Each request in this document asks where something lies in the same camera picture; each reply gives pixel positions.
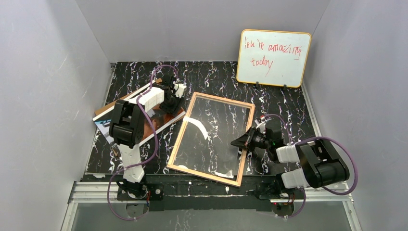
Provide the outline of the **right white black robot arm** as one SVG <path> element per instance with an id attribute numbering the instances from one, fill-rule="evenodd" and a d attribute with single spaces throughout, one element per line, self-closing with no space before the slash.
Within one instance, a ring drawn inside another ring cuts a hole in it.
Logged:
<path id="1" fill-rule="evenodd" d="M 285 144 L 281 129 L 269 122 L 257 121 L 243 135 L 231 141 L 243 151 L 264 149 L 275 163 L 299 163 L 300 168 L 277 174 L 273 181 L 260 184 L 258 199 L 270 199 L 283 193 L 292 196 L 296 189 L 320 188 L 348 180 L 350 171 L 332 143 L 318 138 L 314 141 Z"/>

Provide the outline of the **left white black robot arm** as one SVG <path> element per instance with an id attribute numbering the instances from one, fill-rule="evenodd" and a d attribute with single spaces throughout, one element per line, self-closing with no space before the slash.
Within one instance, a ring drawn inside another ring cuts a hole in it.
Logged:
<path id="1" fill-rule="evenodd" d="M 147 196 L 148 188 L 141 181 L 144 177 L 140 143 L 145 130 L 149 128 L 158 142 L 156 124 L 148 112 L 156 109 L 165 115 L 177 116 L 184 102 L 186 84 L 178 82 L 174 76 L 164 76 L 159 82 L 151 82 L 146 90 L 129 100 L 116 101 L 109 135 L 120 151 L 123 165 L 123 180 L 118 181 L 119 188 L 136 199 Z"/>

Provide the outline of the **brown cardboard backing board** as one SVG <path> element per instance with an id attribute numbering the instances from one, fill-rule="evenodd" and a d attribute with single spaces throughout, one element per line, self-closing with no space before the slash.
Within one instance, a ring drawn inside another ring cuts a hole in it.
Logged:
<path id="1" fill-rule="evenodd" d="M 138 97 L 138 95 L 141 94 L 142 92 L 146 91 L 149 86 L 150 86 L 149 84 L 146 84 L 145 86 L 141 87 L 140 89 L 138 89 L 138 90 L 136 90 L 136 91 L 122 97 L 121 100 L 129 101 L 131 99 L 136 99 Z M 112 103 L 104 106 L 103 108 L 100 108 L 97 111 L 95 111 L 95 117 L 93 118 L 93 121 L 95 122 L 95 124 L 99 125 L 103 121 L 109 123 L 111 121 L 114 105 L 115 105 L 115 102 L 112 102 Z M 182 119 L 185 116 L 186 112 L 181 107 L 178 110 L 177 114 L 167 113 L 166 111 L 161 109 L 160 105 L 158 104 L 154 108 L 150 109 L 147 112 L 147 114 L 150 117 L 151 121 L 156 121 L 156 120 L 158 121 L 159 118 L 162 118 L 164 123 L 174 123 L 175 121 L 178 121 L 178 120 Z"/>

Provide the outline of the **printed photo with white border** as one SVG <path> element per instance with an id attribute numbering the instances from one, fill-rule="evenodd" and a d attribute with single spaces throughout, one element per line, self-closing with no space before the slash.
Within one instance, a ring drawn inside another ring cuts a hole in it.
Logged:
<path id="1" fill-rule="evenodd" d="M 159 120 L 157 121 L 152 121 L 155 130 L 157 133 L 160 133 L 162 130 L 164 130 L 165 128 L 167 128 L 168 126 L 172 125 L 173 123 L 164 123 L 162 118 L 159 118 Z M 105 137 L 105 139 L 107 140 L 107 142 L 111 145 L 111 146 L 115 146 L 114 143 L 114 139 L 112 137 L 110 137 L 109 135 L 109 126 L 110 126 L 110 122 L 105 122 L 103 121 L 101 124 L 97 125 L 97 128 L 100 130 L 100 132 L 103 134 L 103 136 Z M 153 138 L 153 132 L 152 129 L 150 128 L 150 126 L 148 125 L 148 122 L 145 121 L 144 122 L 144 135 L 143 138 L 140 142 L 140 144 L 144 144 L 145 142 L 147 142 L 148 140 L 150 140 L 151 138 Z"/>

